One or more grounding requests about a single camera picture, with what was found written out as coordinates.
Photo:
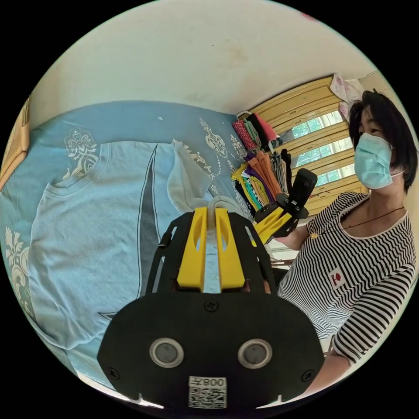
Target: wooden furniture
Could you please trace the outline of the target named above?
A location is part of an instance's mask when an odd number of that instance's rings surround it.
[[[292,133],[295,127],[316,119],[323,121],[328,115],[340,115],[341,99],[330,90],[332,80],[333,76],[330,76],[298,86],[261,103],[250,112],[259,114],[272,126],[277,135]],[[333,173],[337,178],[314,189],[306,205],[311,216],[318,214],[343,192],[368,193],[353,171],[354,149],[349,142],[348,123],[343,117],[340,117],[340,120],[335,118],[328,126],[322,124],[321,129],[284,143],[277,148],[277,151],[286,148],[291,153],[293,161],[297,161],[304,153],[324,146],[330,146],[328,156],[320,156],[305,164],[294,165],[292,169],[292,181],[297,171],[303,167],[313,171],[317,176],[328,174],[328,179],[329,174]]]
[[[16,167],[25,159],[29,147],[29,99],[13,126],[0,168],[0,191]]]

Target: striped shirt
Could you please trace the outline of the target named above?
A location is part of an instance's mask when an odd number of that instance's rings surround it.
[[[308,238],[278,287],[278,296],[299,307],[320,340],[351,364],[372,348],[389,326],[411,286],[416,264],[406,213],[381,234],[358,238],[341,226],[369,195],[343,193],[307,224]]]

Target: sticker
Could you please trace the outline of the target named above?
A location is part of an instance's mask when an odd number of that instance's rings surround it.
[[[342,285],[346,284],[346,279],[339,268],[329,273],[329,280],[334,290],[337,290]]]
[[[222,377],[189,377],[189,407],[225,409],[227,379]]]

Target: black hair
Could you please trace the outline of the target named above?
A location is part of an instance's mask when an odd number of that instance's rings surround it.
[[[349,111],[349,136],[354,148],[359,141],[359,127],[362,111],[368,108],[371,117],[377,121],[385,139],[396,149],[395,160],[391,168],[402,168],[405,173],[405,193],[412,186],[418,168],[418,152],[412,133],[403,115],[394,103],[385,95],[366,90],[362,99],[354,102]]]

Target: face mask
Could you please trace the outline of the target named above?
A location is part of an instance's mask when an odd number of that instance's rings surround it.
[[[364,133],[355,149],[355,174],[368,189],[381,189],[393,183],[390,162],[392,148],[380,137]]]

